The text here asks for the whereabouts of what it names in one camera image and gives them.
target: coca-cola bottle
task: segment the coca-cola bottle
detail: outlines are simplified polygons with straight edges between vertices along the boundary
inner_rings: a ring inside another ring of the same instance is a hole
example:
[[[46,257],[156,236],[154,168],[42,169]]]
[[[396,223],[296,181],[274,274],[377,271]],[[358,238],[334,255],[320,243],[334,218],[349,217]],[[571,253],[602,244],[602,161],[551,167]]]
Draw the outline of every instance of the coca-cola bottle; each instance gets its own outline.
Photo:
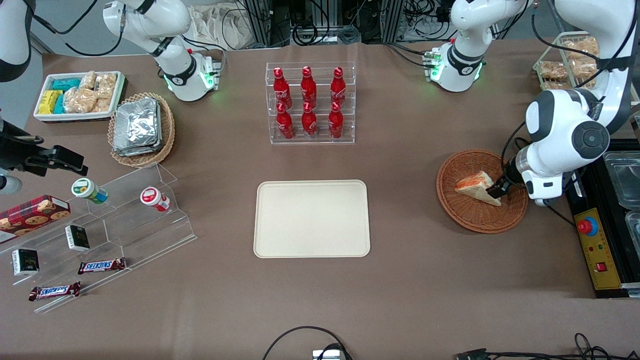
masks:
[[[305,66],[302,68],[302,82],[300,83],[302,89],[302,101],[311,104],[311,108],[315,109],[317,102],[317,90],[316,81],[311,76],[311,68]]]
[[[302,128],[305,130],[305,137],[307,139],[315,139],[318,135],[318,128],[316,122],[316,114],[314,114],[313,107],[309,102],[305,102],[302,105]]]
[[[329,113],[329,133],[331,138],[338,139],[342,136],[342,124],[344,117],[340,111],[340,104],[337,101],[331,103],[331,112]]]
[[[295,136],[295,132],[293,130],[293,122],[291,121],[291,115],[287,113],[285,105],[282,102],[279,102],[276,105],[276,110],[278,110],[276,121],[278,122],[280,133],[287,140],[293,138],[293,136]]]
[[[273,91],[276,93],[276,99],[286,107],[286,110],[291,109],[293,101],[291,100],[291,92],[289,91],[289,84],[282,74],[282,69],[277,67],[273,69],[273,75],[275,81],[273,82]]]
[[[333,70],[333,81],[331,82],[331,102],[338,102],[341,106],[344,104],[344,91],[347,84],[342,78],[342,68],[337,67]]]

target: wicker basket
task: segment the wicker basket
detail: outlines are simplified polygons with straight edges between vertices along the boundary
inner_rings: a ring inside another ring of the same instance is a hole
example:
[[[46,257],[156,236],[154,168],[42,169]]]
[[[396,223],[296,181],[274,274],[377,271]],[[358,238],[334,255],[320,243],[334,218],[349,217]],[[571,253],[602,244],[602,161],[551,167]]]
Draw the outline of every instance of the wicker basket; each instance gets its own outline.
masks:
[[[497,234],[516,226],[527,211],[527,192],[512,186],[500,200],[502,206],[489,205],[454,191],[456,183],[479,171],[496,180],[502,175],[500,156],[472,149],[453,154],[438,171],[436,189],[446,212],[460,225],[484,234]]]
[[[169,109],[169,105],[167,105],[166,101],[160,95],[145,92],[142,94],[136,94],[132,97],[128,97],[124,101],[122,101],[122,103],[138,101],[147,96],[153,97],[160,103],[160,121],[162,123],[162,139],[164,142],[164,146],[159,152],[135,156],[119,156],[112,150],[111,156],[116,159],[117,162],[123,165],[141,168],[151,163],[160,163],[167,157],[167,155],[169,155],[169,152],[173,147],[173,140],[175,139],[175,122],[173,121],[173,114],[171,113],[171,109]],[[116,115],[114,113],[109,120],[109,133],[107,134],[107,139],[112,148],[115,118]]]

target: brown table surface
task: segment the brown table surface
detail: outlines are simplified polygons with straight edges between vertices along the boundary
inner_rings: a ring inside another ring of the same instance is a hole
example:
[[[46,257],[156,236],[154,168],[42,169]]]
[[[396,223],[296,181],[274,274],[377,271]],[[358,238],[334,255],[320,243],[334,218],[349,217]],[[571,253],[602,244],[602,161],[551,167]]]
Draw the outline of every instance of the brown table surface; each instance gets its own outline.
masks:
[[[150,56],[44,56],[45,74],[119,70],[130,81],[127,95],[155,92],[168,101],[177,135],[163,165],[179,179],[175,196],[198,239],[44,315],[32,313],[9,271],[0,272],[0,357],[260,359],[298,325],[326,327],[368,360],[449,359],[479,347],[562,354],[573,350],[575,332],[612,354],[640,350],[640,302],[593,299],[575,230],[551,211],[531,203],[515,229],[482,235],[438,203],[435,177],[448,156],[499,152],[522,121],[540,91],[530,70],[543,50],[535,39],[495,42],[480,79],[460,94],[426,83],[417,66],[382,45],[234,52],[220,90],[193,103],[169,92]],[[358,73],[356,144],[272,146],[266,62],[347,59]],[[109,155],[107,126],[31,119],[28,131],[84,155],[90,177],[106,183],[132,170]],[[23,190],[3,197],[2,208],[43,193],[67,199],[77,178],[60,170],[18,176]],[[369,255],[253,254],[258,185],[303,179],[366,183]],[[330,342],[301,331],[270,357],[308,359]]]

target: snickers bar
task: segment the snickers bar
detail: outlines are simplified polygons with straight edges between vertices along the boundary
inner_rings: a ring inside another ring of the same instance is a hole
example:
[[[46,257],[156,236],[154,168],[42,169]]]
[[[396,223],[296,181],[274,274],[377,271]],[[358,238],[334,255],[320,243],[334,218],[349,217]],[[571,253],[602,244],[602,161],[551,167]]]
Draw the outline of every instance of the snickers bar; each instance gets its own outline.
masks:
[[[80,282],[72,285],[53,286],[52,288],[39,288],[36,286],[29,294],[29,301],[48,299],[50,297],[58,297],[65,295],[80,295]]]
[[[109,270],[122,270],[126,267],[124,258],[118,258],[105,261],[94,261],[93,263],[80,263],[80,269],[78,275],[82,275],[85,272],[100,272]]]

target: small black box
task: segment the small black box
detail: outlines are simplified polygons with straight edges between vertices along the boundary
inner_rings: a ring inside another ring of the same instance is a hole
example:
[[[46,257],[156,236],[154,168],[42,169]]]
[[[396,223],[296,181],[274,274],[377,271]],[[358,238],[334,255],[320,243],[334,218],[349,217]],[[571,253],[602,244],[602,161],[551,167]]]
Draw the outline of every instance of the small black box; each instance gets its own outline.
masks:
[[[28,249],[17,249],[11,253],[14,275],[33,275],[40,270],[38,252]]]
[[[71,250],[87,251],[89,250],[89,239],[86,237],[84,227],[69,225],[65,228],[67,234],[67,243]]]

